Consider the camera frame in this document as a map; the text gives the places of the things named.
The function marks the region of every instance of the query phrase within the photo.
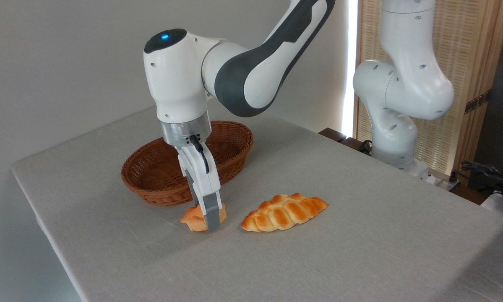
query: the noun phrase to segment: white wall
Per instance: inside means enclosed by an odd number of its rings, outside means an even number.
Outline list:
[[[315,131],[340,128],[346,1],[337,0],[270,112]],[[181,27],[251,48],[287,6],[288,0],[0,1],[0,302],[79,299],[11,164],[154,105],[142,64],[153,34]]]

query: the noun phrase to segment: pastry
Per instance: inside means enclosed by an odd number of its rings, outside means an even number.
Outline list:
[[[227,213],[225,211],[225,204],[221,204],[221,209],[219,210],[219,223],[223,222],[227,218]],[[197,207],[192,206],[186,210],[186,214],[180,219],[180,222],[187,224],[190,231],[206,231],[207,224],[205,223],[205,216],[201,212],[201,205]]]
[[[288,229],[296,224],[303,224],[317,216],[328,207],[319,197],[305,197],[300,193],[275,195],[265,201],[242,221],[242,228],[253,232],[271,232],[276,229]]]

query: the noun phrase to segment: black cable bundle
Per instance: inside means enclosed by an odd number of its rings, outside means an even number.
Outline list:
[[[489,164],[479,164],[476,162],[464,161],[461,163],[461,170],[478,172],[478,175],[485,175],[487,177],[487,180],[497,181],[495,185],[491,185],[453,170],[454,173],[485,187],[486,190],[492,189],[494,191],[492,194],[499,193],[503,195],[503,173],[501,174],[494,166],[491,166]]]

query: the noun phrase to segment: bamboo screen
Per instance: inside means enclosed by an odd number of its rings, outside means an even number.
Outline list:
[[[357,63],[390,60],[380,46],[381,0],[359,0]],[[466,103],[491,88],[503,43],[503,0],[437,0],[434,52],[455,88],[449,112],[436,121],[414,119],[416,158],[448,174],[462,160],[472,160],[486,105],[464,116]],[[357,98],[354,128],[358,140],[372,139],[365,106]]]

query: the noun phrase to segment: black cable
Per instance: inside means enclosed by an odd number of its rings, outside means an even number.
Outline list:
[[[463,178],[465,178],[467,180],[470,180],[470,181],[472,181],[472,182],[474,182],[474,183],[476,183],[478,185],[481,185],[483,187],[487,187],[489,189],[493,189],[494,191],[499,191],[503,195],[503,184],[501,186],[497,187],[497,186],[494,186],[494,185],[489,185],[489,184],[480,182],[479,180],[476,180],[476,179],[474,179],[474,178],[472,178],[470,176],[467,176],[467,175],[464,175],[464,174],[460,173],[458,170],[453,170],[453,172],[455,172],[456,174],[462,176]]]
[[[205,156],[205,153],[203,152],[203,146],[201,145],[201,143],[199,142],[199,140],[197,139],[197,136],[195,135],[191,135],[190,136],[190,142],[192,143],[192,145],[195,147],[195,149],[201,153],[201,156],[203,157],[203,161],[205,162],[205,168],[207,170],[207,174],[211,171],[208,167],[208,161],[207,161],[207,157]]]

